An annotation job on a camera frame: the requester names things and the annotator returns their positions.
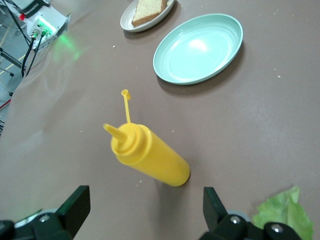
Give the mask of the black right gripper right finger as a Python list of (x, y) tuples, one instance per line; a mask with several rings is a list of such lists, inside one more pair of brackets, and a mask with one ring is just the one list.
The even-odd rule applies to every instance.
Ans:
[(299, 240), (290, 226), (268, 222), (262, 229), (238, 214), (229, 214), (213, 187), (203, 188), (203, 215), (208, 227), (201, 240)]

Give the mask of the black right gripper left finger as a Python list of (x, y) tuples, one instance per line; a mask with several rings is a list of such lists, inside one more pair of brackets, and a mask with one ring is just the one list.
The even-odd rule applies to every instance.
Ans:
[(72, 240), (91, 210), (90, 187), (79, 186), (58, 208), (41, 210), (19, 222), (0, 221), (2, 240)]

